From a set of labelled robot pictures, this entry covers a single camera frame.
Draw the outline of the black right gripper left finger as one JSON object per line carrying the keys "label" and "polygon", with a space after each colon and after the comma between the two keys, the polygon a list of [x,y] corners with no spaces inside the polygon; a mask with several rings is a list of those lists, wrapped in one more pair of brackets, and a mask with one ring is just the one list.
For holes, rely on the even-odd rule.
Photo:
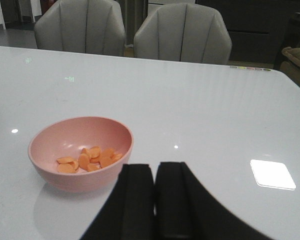
{"label": "black right gripper left finger", "polygon": [[147,164],[124,164],[82,240],[152,240],[154,181]]}

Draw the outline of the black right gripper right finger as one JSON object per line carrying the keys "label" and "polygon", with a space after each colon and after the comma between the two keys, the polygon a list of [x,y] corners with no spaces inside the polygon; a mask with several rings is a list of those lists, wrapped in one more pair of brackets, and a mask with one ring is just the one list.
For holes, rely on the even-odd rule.
{"label": "black right gripper right finger", "polygon": [[155,178],[160,240],[267,240],[216,200],[185,162],[161,162]]}

